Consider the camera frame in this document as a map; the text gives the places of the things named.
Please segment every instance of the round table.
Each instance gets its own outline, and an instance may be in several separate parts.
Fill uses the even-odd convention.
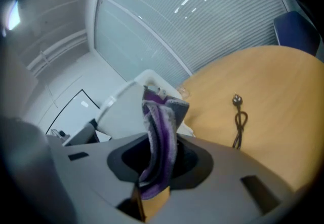
[[[294,190],[313,179],[324,134],[324,64],[317,58],[289,47],[249,48],[210,63],[183,87],[185,123],[197,138],[232,146],[236,93],[249,115],[241,150]]]

